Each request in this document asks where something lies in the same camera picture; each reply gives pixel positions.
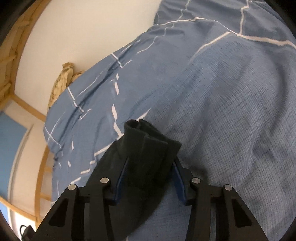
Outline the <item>wooden bunk bed frame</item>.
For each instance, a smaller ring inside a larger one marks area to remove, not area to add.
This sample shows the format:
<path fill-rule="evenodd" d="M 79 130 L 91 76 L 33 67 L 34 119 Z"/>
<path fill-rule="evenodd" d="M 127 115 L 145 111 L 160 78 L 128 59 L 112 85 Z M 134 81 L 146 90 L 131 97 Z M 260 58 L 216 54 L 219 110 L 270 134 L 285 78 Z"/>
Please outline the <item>wooden bunk bed frame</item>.
<path fill-rule="evenodd" d="M 1 23 L 1 109 L 8 101 L 12 100 L 20 108 L 31 114 L 38 120 L 44 122 L 46 116 L 21 99 L 16 93 L 16 75 L 19 68 L 21 56 L 23 54 L 27 40 L 37 20 L 47 7 L 50 1 L 15 1 L 5 13 L 8 13 L 7 19 Z M 1 198 L 10 211 L 33 221 L 38 227 L 42 221 L 40 213 L 40 200 L 50 200 L 48 195 L 41 192 L 42 180 L 45 171 L 50 171 L 46 166 L 49 149 L 47 145 L 41 147 L 42 156 L 38 159 L 39 163 L 36 176 L 36 189 L 34 191 L 34 211 L 28 212 L 12 204 L 10 200 Z"/>

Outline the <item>black fleece pants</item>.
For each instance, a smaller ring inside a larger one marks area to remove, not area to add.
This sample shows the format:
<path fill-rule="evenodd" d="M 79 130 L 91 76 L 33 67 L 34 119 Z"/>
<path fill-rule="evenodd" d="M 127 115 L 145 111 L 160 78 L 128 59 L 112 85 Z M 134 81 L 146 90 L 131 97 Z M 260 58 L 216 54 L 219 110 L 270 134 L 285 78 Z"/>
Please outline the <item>black fleece pants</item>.
<path fill-rule="evenodd" d="M 143 119 L 124 128 L 86 183 L 91 240 L 125 239 L 156 210 L 172 179 L 181 143 Z"/>

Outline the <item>beige patterned pillow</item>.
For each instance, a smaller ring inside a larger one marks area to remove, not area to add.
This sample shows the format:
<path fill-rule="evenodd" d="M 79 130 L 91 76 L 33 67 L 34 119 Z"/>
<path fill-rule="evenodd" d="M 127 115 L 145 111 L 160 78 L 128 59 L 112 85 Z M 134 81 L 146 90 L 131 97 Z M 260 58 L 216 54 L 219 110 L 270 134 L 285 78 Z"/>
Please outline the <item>beige patterned pillow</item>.
<path fill-rule="evenodd" d="M 71 62 L 64 63 L 62 67 L 63 69 L 52 87 L 47 112 L 56 102 L 61 93 L 84 73 L 84 71 L 74 72 L 74 64 Z"/>

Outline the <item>blue checked duvet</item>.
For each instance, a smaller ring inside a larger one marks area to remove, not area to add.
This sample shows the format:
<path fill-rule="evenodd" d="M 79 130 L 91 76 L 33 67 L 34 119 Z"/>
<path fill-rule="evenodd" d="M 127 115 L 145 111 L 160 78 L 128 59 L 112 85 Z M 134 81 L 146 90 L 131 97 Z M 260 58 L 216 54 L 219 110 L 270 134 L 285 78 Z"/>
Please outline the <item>blue checked duvet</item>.
<path fill-rule="evenodd" d="M 52 200 L 84 186 L 128 120 L 179 141 L 181 164 L 230 184 L 269 240 L 295 219 L 295 27 L 278 1 L 162 1 L 154 24 L 50 108 Z"/>

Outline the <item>blue window blind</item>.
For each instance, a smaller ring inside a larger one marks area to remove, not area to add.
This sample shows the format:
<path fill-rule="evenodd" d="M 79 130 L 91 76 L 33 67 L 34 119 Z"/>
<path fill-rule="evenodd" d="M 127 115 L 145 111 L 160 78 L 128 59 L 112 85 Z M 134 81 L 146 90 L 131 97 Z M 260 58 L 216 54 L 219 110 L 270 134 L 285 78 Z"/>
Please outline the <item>blue window blind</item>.
<path fill-rule="evenodd" d="M 1 197 L 7 198 L 11 169 L 27 129 L 3 111 L 1 111 L 0 128 Z"/>

